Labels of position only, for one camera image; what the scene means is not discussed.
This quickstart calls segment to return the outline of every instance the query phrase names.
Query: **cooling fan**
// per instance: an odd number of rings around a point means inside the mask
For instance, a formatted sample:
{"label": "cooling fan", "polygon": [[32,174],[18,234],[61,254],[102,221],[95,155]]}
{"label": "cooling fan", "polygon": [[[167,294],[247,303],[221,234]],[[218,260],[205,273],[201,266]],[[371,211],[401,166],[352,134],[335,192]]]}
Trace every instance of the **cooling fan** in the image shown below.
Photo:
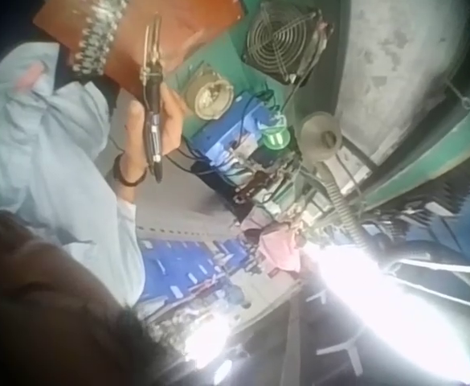
{"label": "cooling fan", "polygon": [[301,84],[328,40],[319,9],[262,2],[247,33],[243,60],[282,84]]}

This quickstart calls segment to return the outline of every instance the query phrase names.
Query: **wrist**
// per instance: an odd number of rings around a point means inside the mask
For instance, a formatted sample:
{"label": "wrist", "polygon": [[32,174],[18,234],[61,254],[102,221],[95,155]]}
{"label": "wrist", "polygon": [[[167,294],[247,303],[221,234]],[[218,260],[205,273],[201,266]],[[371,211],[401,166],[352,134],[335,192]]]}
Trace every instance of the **wrist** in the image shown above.
{"label": "wrist", "polygon": [[147,163],[140,159],[133,158],[127,153],[121,155],[120,169],[124,179],[130,183],[134,183],[140,179],[147,169]]}

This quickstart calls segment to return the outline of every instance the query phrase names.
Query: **light blue shirt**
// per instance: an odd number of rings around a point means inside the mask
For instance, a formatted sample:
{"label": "light blue shirt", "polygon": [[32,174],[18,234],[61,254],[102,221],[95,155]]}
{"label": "light blue shirt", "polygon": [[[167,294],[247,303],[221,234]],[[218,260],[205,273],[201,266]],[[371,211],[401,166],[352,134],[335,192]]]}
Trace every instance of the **light blue shirt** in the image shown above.
{"label": "light blue shirt", "polygon": [[[54,91],[56,43],[27,43],[0,63],[0,210],[63,247],[125,305],[145,284],[135,206],[118,199],[94,160],[107,143],[108,106],[92,84]],[[14,87],[37,61],[32,89]]]}

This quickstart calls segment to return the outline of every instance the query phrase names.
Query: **hand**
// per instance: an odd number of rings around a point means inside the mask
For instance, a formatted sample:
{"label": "hand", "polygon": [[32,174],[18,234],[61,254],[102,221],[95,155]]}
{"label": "hand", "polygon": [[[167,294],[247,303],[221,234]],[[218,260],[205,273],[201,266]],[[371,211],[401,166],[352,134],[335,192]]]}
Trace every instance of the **hand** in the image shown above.
{"label": "hand", "polygon": [[[161,150],[163,155],[181,145],[183,122],[187,107],[182,98],[166,84],[161,84]],[[144,147],[145,109],[139,101],[131,101],[126,121],[125,156],[138,166],[147,167]]]}

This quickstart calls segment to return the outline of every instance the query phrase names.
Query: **electronic component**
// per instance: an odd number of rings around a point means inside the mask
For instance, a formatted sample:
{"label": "electronic component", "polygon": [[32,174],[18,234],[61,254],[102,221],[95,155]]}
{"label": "electronic component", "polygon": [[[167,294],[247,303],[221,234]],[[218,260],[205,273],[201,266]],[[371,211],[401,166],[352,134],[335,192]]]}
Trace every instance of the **electronic component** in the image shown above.
{"label": "electronic component", "polygon": [[115,40],[116,29],[122,19],[128,0],[100,0],[91,6],[81,32],[79,50],[74,54],[72,70],[80,76],[100,76]]}
{"label": "electronic component", "polygon": [[258,148],[261,132],[258,122],[270,125],[273,113],[249,92],[242,92],[217,120],[208,123],[190,141],[191,146],[225,171],[233,156],[249,159]]}
{"label": "electronic component", "polygon": [[229,109],[233,98],[231,83],[208,65],[200,66],[185,91],[188,107],[205,121],[219,119]]}

